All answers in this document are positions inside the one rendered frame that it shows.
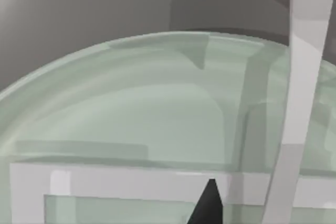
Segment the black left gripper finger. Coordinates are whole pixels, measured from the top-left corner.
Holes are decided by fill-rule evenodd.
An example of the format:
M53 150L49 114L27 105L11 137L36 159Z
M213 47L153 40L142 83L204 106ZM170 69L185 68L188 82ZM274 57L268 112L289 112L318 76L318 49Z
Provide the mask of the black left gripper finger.
M209 179L187 224L223 224L223 203L215 179Z

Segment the white rack frame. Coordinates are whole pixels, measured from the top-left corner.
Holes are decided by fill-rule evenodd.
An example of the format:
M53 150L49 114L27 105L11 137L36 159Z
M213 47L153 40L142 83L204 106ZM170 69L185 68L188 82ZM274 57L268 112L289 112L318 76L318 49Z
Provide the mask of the white rack frame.
M13 163L12 223L46 224L46 196L64 197L55 205L58 211L70 211L61 218L64 224L76 222L71 197L196 205L212 178L224 209L236 202L263 206L260 224L289 224L294 207L336 209L336 179L299 174L332 1L290 0L290 75L280 148L271 174Z

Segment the pale green round plate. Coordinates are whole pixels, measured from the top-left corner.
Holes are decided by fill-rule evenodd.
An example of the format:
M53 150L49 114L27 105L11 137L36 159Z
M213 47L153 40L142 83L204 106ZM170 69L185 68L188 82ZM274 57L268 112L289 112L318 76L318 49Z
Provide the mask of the pale green round plate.
M290 46L249 36L166 32L72 53L0 92L0 224L12 223L13 163L271 174L285 118ZM336 66L321 61L301 176L336 179ZM46 224L64 224L46 196ZM192 202L71 197L75 224L187 224ZM260 224L231 203L223 224ZM336 224L294 207L289 224Z

